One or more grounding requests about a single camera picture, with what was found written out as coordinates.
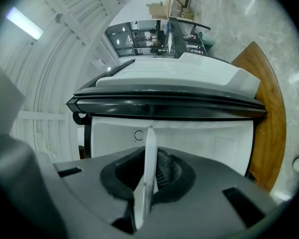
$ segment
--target black slot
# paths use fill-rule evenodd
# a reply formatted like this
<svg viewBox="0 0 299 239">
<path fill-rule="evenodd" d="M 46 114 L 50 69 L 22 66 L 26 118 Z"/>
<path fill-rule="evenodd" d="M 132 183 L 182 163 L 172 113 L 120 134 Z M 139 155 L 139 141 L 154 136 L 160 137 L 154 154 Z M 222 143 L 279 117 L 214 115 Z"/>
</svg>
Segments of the black slot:
<svg viewBox="0 0 299 239">
<path fill-rule="evenodd" d="M 58 174 L 62 178 L 62 177 L 66 177 L 66 176 L 76 174 L 76 173 L 79 173 L 79 172 L 82 172 L 82 169 L 78 168 L 78 167 L 74 167 L 74 168 L 71 168 L 71 169 L 59 171 Z"/>
<path fill-rule="evenodd" d="M 248 228 L 265 216 L 239 189 L 230 188 L 223 193 Z"/>
</svg>

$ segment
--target polished floor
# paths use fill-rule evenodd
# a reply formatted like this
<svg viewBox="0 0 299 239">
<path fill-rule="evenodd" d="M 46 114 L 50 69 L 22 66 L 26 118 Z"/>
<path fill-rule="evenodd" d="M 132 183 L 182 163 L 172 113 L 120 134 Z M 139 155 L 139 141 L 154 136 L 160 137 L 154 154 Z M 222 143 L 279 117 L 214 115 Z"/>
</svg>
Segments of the polished floor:
<svg viewBox="0 0 299 239">
<path fill-rule="evenodd" d="M 192 0 L 195 22 L 211 27 L 215 39 L 210 54 L 231 62 L 255 41 L 268 58 L 279 82 L 286 109 L 287 141 L 272 196 L 294 196 L 299 173 L 299 35 L 277 0 Z"/>
</svg>

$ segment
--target ceiling light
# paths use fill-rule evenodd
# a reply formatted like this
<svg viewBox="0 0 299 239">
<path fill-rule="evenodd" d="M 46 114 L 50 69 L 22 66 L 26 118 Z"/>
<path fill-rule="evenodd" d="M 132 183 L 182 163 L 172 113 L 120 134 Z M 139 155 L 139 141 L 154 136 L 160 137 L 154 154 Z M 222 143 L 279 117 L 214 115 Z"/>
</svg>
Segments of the ceiling light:
<svg viewBox="0 0 299 239">
<path fill-rule="evenodd" d="M 27 32 L 33 38 L 38 40 L 43 34 L 43 30 L 27 18 L 21 11 L 13 7 L 6 18 L 20 27 L 23 31 Z"/>
</svg>

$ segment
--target wooden tabletop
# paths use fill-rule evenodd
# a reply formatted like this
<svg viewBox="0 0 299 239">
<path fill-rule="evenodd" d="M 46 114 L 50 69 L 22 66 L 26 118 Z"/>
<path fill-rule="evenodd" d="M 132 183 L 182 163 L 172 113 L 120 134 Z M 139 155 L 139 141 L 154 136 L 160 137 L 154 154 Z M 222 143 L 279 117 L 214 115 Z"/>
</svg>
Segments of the wooden tabletop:
<svg viewBox="0 0 299 239">
<path fill-rule="evenodd" d="M 256 99 L 265 104 L 267 116 L 254 122 L 254 146 L 249 171 L 256 184 L 270 191 L 278 177 L 286 145 L 286 113 L 275 73 L 256 42 L 231 63 L 260 80 Z"/>
</svg>

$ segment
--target concrete floor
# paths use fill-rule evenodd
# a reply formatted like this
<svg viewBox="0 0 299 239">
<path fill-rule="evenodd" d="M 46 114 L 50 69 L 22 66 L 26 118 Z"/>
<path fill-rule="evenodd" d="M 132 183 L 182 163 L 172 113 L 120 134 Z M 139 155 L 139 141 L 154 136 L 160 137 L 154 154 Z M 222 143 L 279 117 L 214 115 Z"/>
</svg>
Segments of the concrete floor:
<svg viewBox="0 0 299 239">
<path fill-rule="evenodd" d="M 282 167 L 272 190 L 294 196 L 299 173 L 299 35 L 277 0 L 192 0 L 195 22 L 210 26 L 216 43 L 210 55 L 231 62 L 255 41 L 267 56 L 285 101 L 287 142 Z"/>
</svg>

